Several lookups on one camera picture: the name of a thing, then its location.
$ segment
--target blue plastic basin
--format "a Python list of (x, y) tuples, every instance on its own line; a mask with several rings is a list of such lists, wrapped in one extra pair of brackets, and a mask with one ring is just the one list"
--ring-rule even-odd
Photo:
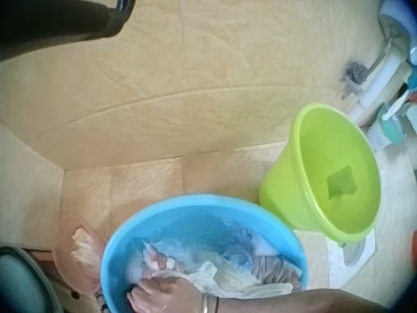
[[(256, 204), (213, 194), (196, 194), (154, 203), (129, 218), (111, 236), (101, 266), (101, 287), (112, 313), (130, 313), (126, 301), (128, 283), (126, 262), (132, 255), (132, 243), (142, 238), (174, 237), (184, 243), (201, 243), (213, 249), (225, 243), (227, 231), (221, 219), (241, 223), (268, 239), (303, 274), (308, 285), (307, 259), (297, 237), (281, 220)], [(160, 233), (169, 229), (169, 233)]]

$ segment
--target laundry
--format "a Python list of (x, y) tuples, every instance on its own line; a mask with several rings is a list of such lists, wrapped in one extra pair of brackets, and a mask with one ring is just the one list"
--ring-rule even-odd
[(96, 253), (93, 238), (83, 229), (78, 228), (72, 236), (77, 249), (71, 252), (75, 262), (80, 262), (94, 277), (100, 275), (100, 256)]
[(222, 255), (188, 248), (176, 240), (143, 243), (126, 272), (136, 285), (143, 278), (179, 277), (202, 293), (221, 298), (260, 299), (301, 291), (301, 270), (278, 255), (264, 239), (250, 236), (250, 251), (236, 243)]

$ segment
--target green plastic bucket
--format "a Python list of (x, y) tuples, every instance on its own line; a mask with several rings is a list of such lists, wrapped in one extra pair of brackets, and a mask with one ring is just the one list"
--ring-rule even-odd
[(304, 107), (287, 146), (266, 174), (259, 203), (298, 230), (361, 241), (379, 209), (381, 181), (362, 131), (323, 104)]

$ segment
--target tile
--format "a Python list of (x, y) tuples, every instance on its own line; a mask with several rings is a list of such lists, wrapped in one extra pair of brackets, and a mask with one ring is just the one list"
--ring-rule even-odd
[(373, 258), (357, 272), (357, 274), (342, 288), (347, 292), (353, 293), (361, 298), (373, 300), (373, 282), (375, 280), (375, 265)]
[(138, 98), (187, 90), (179, 2), (136, 1), (123, 30), (86, 44), (85, 57)]
[(264, 168), (247, 151), (221, 151), (184, 157), (182, 170), (187, 194), (225, 194), (256, 203)]
[(57, 128), (31, 145), (66, 170), (171, 158), (190, 150), (191, 119), (177, 98), (138, 102)]
[(7, 241), (48, 248), (59, 219), (64, 171), (28, 148), (3, 124), (0, 133), (1, 203), (8, 207)]
[(112, 168), (113, 231), (140, 209), (183, 193), (181, 164), (177, 161)]
[(111, 234), (109, 168), (68, 171), (61, 194), (61, 216), (83, 217), (103, 236)]
[(2, 63), (1, 120), (19, 139), (27, 142), (137, 98), (133, 89), (86, 58), (85, 47), (94, 42), (38, 50)]
[(307, 256), (309, 289), (328, 288), (326, 237), (312, 231), (296, 231)]
[(412, 168), (417, 170), (417, 136), (408, 137), (405, 140), (405, 147), (410, 157)]
[(202, 152), (287, 140), (293, 117), (306, 104), (344, 106), (332, 91), (293, 87), (207, 91), (186, 101), (193, 110), (195, 148)]
[(382, 42), (379, 4), (366, 2), (180, 0), (191, 85), (337, 87), (345, 63), (370, 65)]
[(188, 88), (178, 1), (137, 1), (113, 38), (2, 63), (2, 120), (23, 141), (139, 98)]
[(417, 184), (409, 156), (401, 147), (377, 154), (382, 198), (375, 233), (371, 300), (391, 305), (413, 276), (412, 231), (417, 225)]

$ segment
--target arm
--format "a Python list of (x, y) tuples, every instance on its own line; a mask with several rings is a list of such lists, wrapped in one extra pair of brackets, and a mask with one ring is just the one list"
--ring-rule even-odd
[(341, 290), (311, 290), (269, 299), (220, 299), (217, 313), (385, 313), (387, 309)]
[(268, 299), (203, 296), (180, 278), (142, 280), (127, 298), (135, 313), (386, 313), (375, 303), (341, 290), (311, 290)]

